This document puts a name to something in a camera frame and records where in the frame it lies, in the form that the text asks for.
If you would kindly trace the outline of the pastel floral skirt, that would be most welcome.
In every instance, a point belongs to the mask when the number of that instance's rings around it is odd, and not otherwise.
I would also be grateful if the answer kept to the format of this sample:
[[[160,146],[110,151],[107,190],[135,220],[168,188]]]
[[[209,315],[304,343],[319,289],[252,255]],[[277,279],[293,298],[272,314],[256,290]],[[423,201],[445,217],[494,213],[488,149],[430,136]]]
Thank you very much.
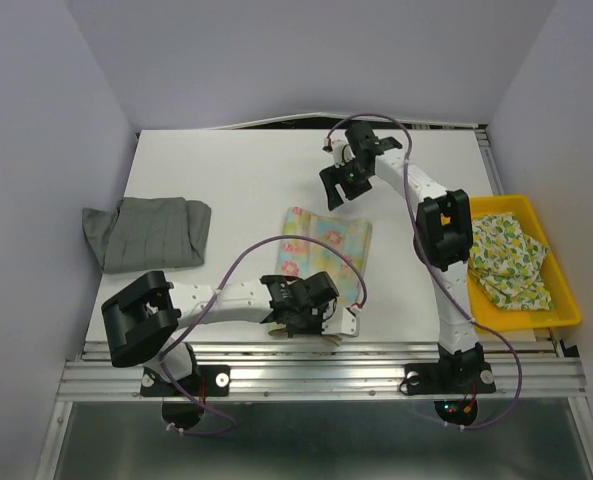
[[[372,229],[367,219],[290,207],[282,229],[288,238],[279,242],[276,273],[305,279],[325,271],[339,291],[339,304],[357,304],[363,299],[359,277],[365,273]]]

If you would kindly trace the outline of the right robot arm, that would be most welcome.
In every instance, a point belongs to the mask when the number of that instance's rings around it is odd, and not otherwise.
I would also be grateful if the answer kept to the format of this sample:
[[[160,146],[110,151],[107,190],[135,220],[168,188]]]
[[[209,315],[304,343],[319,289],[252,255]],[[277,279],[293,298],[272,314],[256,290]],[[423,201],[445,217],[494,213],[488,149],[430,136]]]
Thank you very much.
[[[434,363],[410,363],[399,385],[402,394],[451,395],[493,393],[490,365],[471,313],[467,273],[473,245],[470,199],[449,190],[411,160],[413,143],[378,137],[366,122],[345,131],[342,141],[326,138],[333,157],[320,171],[329,210],[368,192],[376,177],[404,198],[413,228],[414,249],[433,282],[439,318]]]

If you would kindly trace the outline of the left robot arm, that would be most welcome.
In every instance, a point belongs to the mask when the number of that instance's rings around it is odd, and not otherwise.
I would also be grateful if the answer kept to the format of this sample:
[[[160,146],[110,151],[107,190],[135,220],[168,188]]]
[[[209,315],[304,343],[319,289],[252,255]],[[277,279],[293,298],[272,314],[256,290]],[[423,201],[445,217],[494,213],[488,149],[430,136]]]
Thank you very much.
[[[108,299],[101,312],[111,364],[143,367],[142,395],[225,397],[229,366],[198,365],[192,347],[176,331],[239,321],[278,324],[288,337],[353,334],[355,319],[338,300],[325,272],[307,279],[264,275],[212,288],[172,283],[163,272],[150,271]]]

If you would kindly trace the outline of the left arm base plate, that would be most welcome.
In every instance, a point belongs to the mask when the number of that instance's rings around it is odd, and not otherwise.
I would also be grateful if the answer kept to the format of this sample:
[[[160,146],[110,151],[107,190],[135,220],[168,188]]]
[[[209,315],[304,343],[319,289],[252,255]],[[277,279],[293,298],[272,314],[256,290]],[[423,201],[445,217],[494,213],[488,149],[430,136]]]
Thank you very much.
[[[162,401],[161,416],[167,431],[182,436],[216,436],[229,432],[236,421],[207,403],[229,395],[231,368],[203,365],[184,378],[169,382],[164,374],[145,367],[139,395]]]

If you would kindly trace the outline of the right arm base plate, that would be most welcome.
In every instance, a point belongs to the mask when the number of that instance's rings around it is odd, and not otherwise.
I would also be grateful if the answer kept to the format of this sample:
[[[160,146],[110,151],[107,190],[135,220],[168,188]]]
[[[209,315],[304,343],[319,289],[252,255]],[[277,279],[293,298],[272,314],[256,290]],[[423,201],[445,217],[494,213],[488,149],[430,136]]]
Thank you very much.
[[[440,421],[461,430],[471,429],[477,419],[478,397],[496,392],[494,375],[487,363],[483,367],[452,371],[442,361],[411,363],[404,366],[398,391],[405,396],[432,397]]]

